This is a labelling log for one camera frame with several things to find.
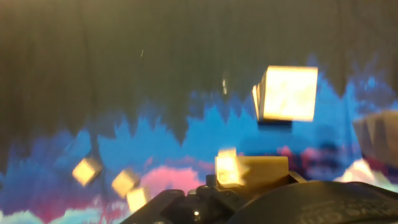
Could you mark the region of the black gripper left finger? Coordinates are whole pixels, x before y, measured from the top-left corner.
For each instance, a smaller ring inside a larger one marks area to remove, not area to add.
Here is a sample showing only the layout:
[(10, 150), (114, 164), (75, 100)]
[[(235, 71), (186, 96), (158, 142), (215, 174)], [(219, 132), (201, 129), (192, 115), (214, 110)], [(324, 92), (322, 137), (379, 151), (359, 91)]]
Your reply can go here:
[(224, 224), (248, 200), (231, 189), (222, 187), (214, 175), (193, 193), (164, 190), (121, 224)]

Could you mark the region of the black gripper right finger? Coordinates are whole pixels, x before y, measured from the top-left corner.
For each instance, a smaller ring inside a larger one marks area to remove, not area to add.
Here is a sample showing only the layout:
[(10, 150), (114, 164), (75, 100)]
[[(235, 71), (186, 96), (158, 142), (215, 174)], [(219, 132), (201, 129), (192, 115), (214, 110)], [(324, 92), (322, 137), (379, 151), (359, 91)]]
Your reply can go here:
[(304, 179), (300, 174), (290, 171), (289, 172), (289, 183), (290, 184), (297, 184), (297, 183), (306, 183), (306, 179)]

